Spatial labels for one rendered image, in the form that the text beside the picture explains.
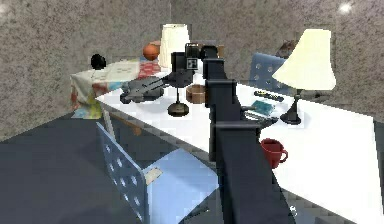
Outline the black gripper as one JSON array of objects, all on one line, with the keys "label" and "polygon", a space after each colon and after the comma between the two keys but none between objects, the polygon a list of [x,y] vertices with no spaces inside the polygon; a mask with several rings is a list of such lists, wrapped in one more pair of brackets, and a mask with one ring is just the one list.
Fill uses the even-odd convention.
[{"label": "black gripper", "polygon": [[121,89],[120,101],[123,104],[154,101],[164,94],[164,86],[168,84],[175,88],[184,88],[193,82],[196,71],[196,59],[187,57],[184,52],[171,54],[172,71],[162,79],[147,76],[124,82]]}]

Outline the orange basketball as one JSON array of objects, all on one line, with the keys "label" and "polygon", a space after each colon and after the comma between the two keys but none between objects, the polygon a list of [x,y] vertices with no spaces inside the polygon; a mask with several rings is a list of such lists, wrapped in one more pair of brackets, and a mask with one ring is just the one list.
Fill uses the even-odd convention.
[{"label": "orange basketball", "polygon": [[159,54],[160,49],[156,45],[148,44],[143,48],[143,56],[149,61],[155,60]]}]

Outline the white shade table lamp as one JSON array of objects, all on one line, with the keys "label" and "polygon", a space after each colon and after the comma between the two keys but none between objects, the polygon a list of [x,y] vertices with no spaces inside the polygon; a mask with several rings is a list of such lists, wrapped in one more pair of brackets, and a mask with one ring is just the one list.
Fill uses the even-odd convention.
[{"label": "white shade table lamp", "polygon": [[[185,44],[188,42],[189,33],[186,24],[165,24],[162,28],[159,65],[172,71],[171,54],[185,53]],[[176,102],[168,107],[168,114],[173,117],[182,117],[189,113],[189,107],[179,100],[179,89],[176,88]]]}]

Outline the brown round bowl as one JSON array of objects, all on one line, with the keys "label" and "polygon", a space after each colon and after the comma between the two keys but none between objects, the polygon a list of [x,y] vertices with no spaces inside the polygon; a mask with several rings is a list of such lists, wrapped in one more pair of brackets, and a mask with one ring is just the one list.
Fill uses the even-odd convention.
[{"label": "brown round bowl", "polygon": [[186,88],[186,100],[193,104],[202,104],[205,102],[205,86],[192,84]]}]

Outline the black round object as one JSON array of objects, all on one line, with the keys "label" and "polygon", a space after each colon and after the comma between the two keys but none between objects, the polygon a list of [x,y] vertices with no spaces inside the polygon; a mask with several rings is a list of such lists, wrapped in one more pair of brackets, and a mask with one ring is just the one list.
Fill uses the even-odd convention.
[{"label": "black round object", "polygon": [[91,67],[95,70],[101,70],[106,67],[106,60],[100,54],[94,54],[91,57]]}]

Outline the beige flat item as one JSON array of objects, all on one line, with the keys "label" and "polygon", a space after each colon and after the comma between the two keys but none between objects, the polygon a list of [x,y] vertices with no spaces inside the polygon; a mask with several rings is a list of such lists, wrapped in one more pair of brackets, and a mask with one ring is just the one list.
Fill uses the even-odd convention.
[{"label": "beige flat item", "polygon": [[161,169],[159,169],[157,167],[151,168],[148,172],[145,173],[146,184],[150,185],[152,182],[154,182],[161,175],[162,175]]}]

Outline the blue perforated chair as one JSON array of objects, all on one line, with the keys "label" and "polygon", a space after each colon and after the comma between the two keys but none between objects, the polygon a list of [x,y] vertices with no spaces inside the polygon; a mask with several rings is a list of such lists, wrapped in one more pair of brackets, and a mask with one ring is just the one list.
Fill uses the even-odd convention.
[{"label": "blue perforated chair", "polygon": [[[184,149],[176,149],[141,168],[101,124],[98,137],[107,171],[142,224],[179,224],[218,189],[217,174]],[[151,168],[162,175],[150,185]]]},{"label": "blue perforated chair", "polygon": [[285,60],[280,57],[255,53],[252,56],[249,84],[278,94],[291,95],[293,93],[291,87],[272,77],[284,62]]}]

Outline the teal book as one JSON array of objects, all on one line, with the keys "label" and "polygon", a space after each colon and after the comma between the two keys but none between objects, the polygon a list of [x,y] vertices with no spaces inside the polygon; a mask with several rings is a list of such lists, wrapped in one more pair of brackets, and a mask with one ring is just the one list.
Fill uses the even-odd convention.
[{"label": "teal book", "polygon": [[269,116],[275,109],[275,106],[264,101],[256,100],[252,105],[252,112]]}]

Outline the black flat object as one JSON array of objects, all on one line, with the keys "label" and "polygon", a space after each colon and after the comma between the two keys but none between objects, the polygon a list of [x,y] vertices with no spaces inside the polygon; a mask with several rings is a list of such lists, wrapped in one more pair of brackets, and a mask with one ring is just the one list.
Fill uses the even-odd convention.
[{"label": "black flat object", "polygon": [[252,106],[242,106],[241,112],[248,120],[255,121],[261,129],[267,128],[278,121],[277,117],[266,117],[253,112]]}]

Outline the black remote control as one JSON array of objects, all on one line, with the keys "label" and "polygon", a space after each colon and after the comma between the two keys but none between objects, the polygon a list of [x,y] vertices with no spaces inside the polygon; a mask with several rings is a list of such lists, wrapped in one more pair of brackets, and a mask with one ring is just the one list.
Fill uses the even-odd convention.
[{"label": "black remote control", "polygon": [[267,92],[264,92],[264,91],[255,91],[254,95],[258,96],[258,97],[263,97],[263,98],[266,98],[266,99],[274,100],[274,101],[277,101],[277,102],[283,102],[284,101],[283,97],[278,96],[278,95],[273,95],[273,94],[270,94],[270,93],[267,93]]}]

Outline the red mug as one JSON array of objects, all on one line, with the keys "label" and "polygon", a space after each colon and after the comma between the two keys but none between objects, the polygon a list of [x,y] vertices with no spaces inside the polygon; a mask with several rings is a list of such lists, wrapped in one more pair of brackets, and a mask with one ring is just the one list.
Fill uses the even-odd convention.
[{"label": "red mug", "polygon": [[266,138],[260,144],[272,169],[277,168],[288,159],[288,152],[278,140]]}]

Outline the brown object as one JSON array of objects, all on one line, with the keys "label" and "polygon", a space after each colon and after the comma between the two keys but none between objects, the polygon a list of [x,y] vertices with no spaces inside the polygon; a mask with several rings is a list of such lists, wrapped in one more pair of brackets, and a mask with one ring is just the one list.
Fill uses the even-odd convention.
[{"label": "brown object", "polygon": [[295,49],[297,40],[284,40],[282,46],[276,52],[276,56],[287,59]]}]

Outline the cream shade table lamp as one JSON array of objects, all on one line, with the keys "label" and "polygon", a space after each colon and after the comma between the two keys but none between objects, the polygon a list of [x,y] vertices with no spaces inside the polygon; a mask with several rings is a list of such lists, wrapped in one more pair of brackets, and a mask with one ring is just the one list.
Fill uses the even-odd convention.
[{"label": "cream shade table lamp", "polygon": [[298,125],[298,101],[302,90],[333,90],[336,78],[332,70],[331,32],[324,29],[306,29],[285,62],[273,73],[278,82],[296,90],[291,107],[280,116],[290,125]]}]

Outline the white table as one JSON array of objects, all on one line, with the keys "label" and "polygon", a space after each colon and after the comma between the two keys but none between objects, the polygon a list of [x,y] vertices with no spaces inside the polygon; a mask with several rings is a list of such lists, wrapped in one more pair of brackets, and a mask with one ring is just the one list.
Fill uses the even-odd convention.
[{"label": "white table", "polygon": [[[168,87],[144,103],[123,104],[120,89],[97,98],[100,105],[167,141],[208,158],[209,109],[191,104],[187,116],[174,118],[167,107],[185,91]],[[274,170],[279,185],[355,224],[384,224],[379,160],[373,118],[306,100],[298,102],[302,123],[282,121],[262,138],[280,141],[289,156]]]}]

